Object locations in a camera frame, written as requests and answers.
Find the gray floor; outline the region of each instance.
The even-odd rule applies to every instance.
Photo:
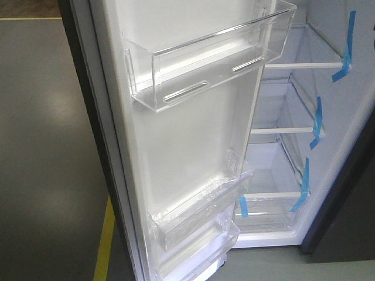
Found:
[[[0,47],[0,280],[92,280],[108,195],[62,22]]]
[[[308,263],[297,247],[232,250],[209,281],[374,281],[375,261]]]

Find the refrigerator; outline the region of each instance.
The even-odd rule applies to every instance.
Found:
[[[292,2],[60,1],[136,280],[309,248],[374,107],[375,2]]]

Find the yellow floor marking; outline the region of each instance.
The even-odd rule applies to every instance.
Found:
[[[0,20],[34,20],[34,19],[61,19],[61,18],[0,18]]]
[[[99,250],[98,250],[98,256],[96,259],[93,281],[106,281],[107,280],[114,225],[115,225],[115,215],[113,213],[111,200],[108,197],[107,207],[105,208],[103,228],[101,230]]]

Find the blue painter's tape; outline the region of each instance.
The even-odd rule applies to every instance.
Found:
[[[301,185],[301,196],[291,208],[291,212],[293,213],[296,212],[300,208],[300,206],[306,201],[309,195],[309,170],[310,170],[310,160],[306,158],[305,171],[304,171],[304,176],[302,178],[302,185]]]
[[[349,17],[349,28],[347,30],[347,39],[346,39],[346,50],[344,55],[344,61],[342,63],[342,69],[332,75],[332,81],[336,82],[340,80],[342,77],[347,75],[350,71],[350,66],[352,64],[352,57],[353,57],[353,31],[354,31],[354,22],[356,20],[356,11],[350,12]]]
[[[312,130],[315,139],[310,143],[311,149],[314,149],[314,147],[321,141],[321,129],[323,125],[323,106],[321,97],[316,98],[316,104],[318,106],[316,107],[314,127]]]
[[[246,198],[244,196],[241,196],[239,199],[240,207],[241,207],[241,215],[244,218],[248,217],[248,209],[247,209],[247,203]]]

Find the plastic bin handle slot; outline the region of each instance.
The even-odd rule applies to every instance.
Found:
[[[175,91],[175,92],[173,92],[169,95],[166,95],[163,98],[163,100],[164,100],[164,102],[168,103],[168,102],[174,101],[177,98],[180,98],[183,95],[191,94],[192,92],[194,92],[196,90],[199,90],[199,89],[202,89],[202,88],[204,88],[208,85],[209,85],[209,83],[207,81],[202,81],[202,82],[199,82],[197,84],[186,87],[184,89],[181,89],[179,91]]]
[[[232,71],[233,72],[239,72],[241,70],[247,69],[248,67],[252,66],[253,64],[258,63],[259,61],[262,61],[264,59],[266,59],[265,56],[258,57],[258,58],[254,59],[254,60],[250,60],[250,61],[248,61],[246,63],[240,64],[239,66],[233,67]]]

